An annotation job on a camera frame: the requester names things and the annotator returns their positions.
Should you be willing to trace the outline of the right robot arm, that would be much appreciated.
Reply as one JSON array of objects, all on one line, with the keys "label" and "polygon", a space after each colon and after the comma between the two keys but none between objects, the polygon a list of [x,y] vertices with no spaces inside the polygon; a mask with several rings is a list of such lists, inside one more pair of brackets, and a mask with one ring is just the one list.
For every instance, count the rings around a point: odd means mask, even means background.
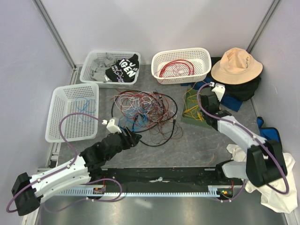
[{"label": "right robot arm", "polygon": [[215,180],[226,184],[231,178],[249,180],[254,186],[270,186],[280,178],[289,191],[287,168],[282,146],[276,140],[267,140],[241,125],[228,111],[220,110],[219,100],[214,92],[201,93],[197,99],[207,124],[226,135],[245,153],[245,162],[224,161],[217,165]]}]

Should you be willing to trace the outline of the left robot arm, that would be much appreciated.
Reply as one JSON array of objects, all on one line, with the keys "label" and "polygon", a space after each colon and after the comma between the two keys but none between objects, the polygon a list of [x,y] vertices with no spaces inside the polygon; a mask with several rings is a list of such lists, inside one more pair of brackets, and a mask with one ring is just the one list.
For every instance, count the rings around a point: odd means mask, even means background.
[{"label": "left robot arm", "polygon": [[81,184],[99,184],[103,179],[101,167],[123,150],[135,147],[142,136],[125,129],[109,134],[102,141],[86,148],[70,161],[46,172],[29,176],[18,175],[12,187],[19,216],[30,214],[52,196]]}]

